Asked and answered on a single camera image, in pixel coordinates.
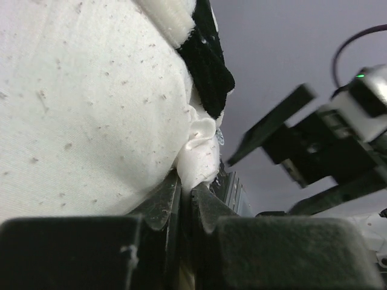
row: black object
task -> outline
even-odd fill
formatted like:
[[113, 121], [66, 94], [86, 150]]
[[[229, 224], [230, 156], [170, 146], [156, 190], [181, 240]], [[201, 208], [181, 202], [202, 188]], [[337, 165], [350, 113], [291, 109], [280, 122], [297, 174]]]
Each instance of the black object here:
[[188, 207], [181, 201], [171, 172], [127, 216], [10, 220], [0, 229], [0, 289], [177, 290], [180, 257], [196, 290], [383, 289], [345, 221], [239, 217], [202, 184]]
[[229, 164], [262, 147], [302, 188], [326, 176], [336, 181], [336, 186], [294, 205], [288, 211], [291, 215], [313, 215], [387, 186], [384, 135], [364, 143], [340, 113], [327, 105], [289, 127], [286, 120], [300, 107], [290, 108], [285, 104], [297, 99], [298, 104], [306, 105], [313, 95], [305, 85], [298, 87], [247, 131]]

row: gray surface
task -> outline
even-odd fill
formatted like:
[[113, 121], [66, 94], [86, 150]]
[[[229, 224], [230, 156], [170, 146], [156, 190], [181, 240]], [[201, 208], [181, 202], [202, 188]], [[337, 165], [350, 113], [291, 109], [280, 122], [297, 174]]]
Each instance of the gray surface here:
[[[298, 84], [309, 83], [320, 96], [308, 106], [309, 111], [325, 103], [334, 89], [330, 62], [336, 48], [362, 29], [387, 23], [385, 0], [211, 3], [226, 62], [236, 79], [222, 126], [224, 160], [234, 152], [243, 133]], [[386, 45], [387, 32], [366, 36], [350, 46], [339, 63], [341, 81], [349, 81], [360, 67], [387, 63]], [[255, 213], [287, 210], [333, 184], [327, 178], [300, 190], [259, 149], [232, 170], [238, 172]], [[329, 214], [366, 213], [385, 207], [387, 195], [383, 192], [337, 207]]]

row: cable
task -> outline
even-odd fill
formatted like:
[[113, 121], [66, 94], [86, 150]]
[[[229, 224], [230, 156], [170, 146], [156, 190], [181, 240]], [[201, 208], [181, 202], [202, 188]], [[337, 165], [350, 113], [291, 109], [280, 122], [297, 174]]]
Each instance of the cable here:
[[366, 30], [363, 30], [361, 32], [356, 33], [354, 36], [350, 37], [348, 40], [346, 40], [336, 51], [334, 54], [334, 57], [332, 59], [332, 67], [331, 67], [331, 73], [334, 85], [337, 89], [341, 88], [339, 78], [337, 77], [337, 63], [339, 61], [339, 56], [341, 55], [344, 48], [346, 48], [350, 43], [354, 42], [356, 39], [359, 39], [367, 34], [375, 33], [375, 32], [381, 32], [381, 31], [387, 31], [387, 24], [382, 24], [378, 26], [373, 26], [371, 28], [367, 28]]

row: white machine part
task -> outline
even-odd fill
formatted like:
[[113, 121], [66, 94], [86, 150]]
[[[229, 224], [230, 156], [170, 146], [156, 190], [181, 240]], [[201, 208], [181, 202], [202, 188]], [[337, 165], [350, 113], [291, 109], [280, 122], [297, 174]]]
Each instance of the white machine part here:
[[345, 219], [359, 230], [374, 262], [387, 271], [387, 217], [383, 216], [383, 212], [360, 214]]
[[387, 130], [387, 115], [370, 117], [348, 91], [335, 96], [329, 106], [341, 113], [364, 142], [371, 142]]

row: gray wall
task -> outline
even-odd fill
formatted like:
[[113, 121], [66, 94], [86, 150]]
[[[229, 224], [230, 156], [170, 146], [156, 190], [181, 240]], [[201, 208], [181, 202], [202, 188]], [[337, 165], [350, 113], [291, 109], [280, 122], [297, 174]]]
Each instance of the gray wall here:
[[[336, 48], [354, 33], [387, 23], [385, 0], [212, 0], [227, 65], [236, 79], [227, 101], [222, 131], [226, 160], [243, 133], [298, 84], [309, 83], [325, 103], [334, 86], [330, 62]], [[387, 32], [356, 41], [343, 54], [339, 76], [347, 82], [360, 67], [387, 63]], [[236, 170], [254, 212], [286, 210], [333, 183], [317, 182], [305, 190], [274, 166], [260, 150], [229, 170]], [[353, 214], [387, 208], [385, 192], [358, 199], [329, 214]]]

